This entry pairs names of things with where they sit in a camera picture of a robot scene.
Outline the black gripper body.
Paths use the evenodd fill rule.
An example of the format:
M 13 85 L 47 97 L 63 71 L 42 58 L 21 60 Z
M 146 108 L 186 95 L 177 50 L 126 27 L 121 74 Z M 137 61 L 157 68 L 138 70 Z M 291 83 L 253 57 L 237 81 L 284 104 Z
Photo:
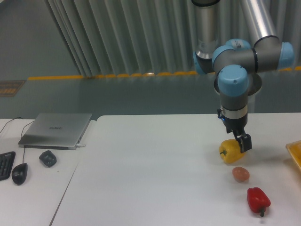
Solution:
M 226 127 L 227 133 L 232 132 L 234 137 L 246 136 L 244 127 L 247 124 L 247 113 L 242 115 L 241 113 L 238 113 L 238 111 L 229 111 L 227 109 L 220 108 L 217 110 L 217 115 Z

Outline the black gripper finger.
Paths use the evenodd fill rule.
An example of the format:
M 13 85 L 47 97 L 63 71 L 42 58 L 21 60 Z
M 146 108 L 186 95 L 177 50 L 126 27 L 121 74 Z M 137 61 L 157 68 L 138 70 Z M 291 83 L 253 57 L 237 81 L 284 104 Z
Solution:
M 241 143 L 241 152 L 246 152 L 248 150 L 252 149 L 252 139 L 249 134 L 246 134 L 245 136 L 242 136 L 240 138 L 240 143 Z
M 240 151 L 243 151 L 243 136 L 238 133 L 233 133 L 235 140 L 239 144 Z

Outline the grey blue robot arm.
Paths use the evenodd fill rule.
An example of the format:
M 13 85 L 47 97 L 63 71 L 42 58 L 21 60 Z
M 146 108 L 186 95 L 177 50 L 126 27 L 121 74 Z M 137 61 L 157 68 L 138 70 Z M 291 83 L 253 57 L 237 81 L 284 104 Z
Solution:
M 251 136 L 245 133 L 248 95 L 252 75 L 290 67 L 294 50 L 281 42 L 265 3 L 261 0 L 240 2 L 251 41 L 231 39 L 217 45 L 217 0 L 195 0 L 198 47 L 193 55 L 201 73 L 216 73 L 215 86 L 220 94 L 218 117 L 232 133 L 242 153 L 252 148 Z

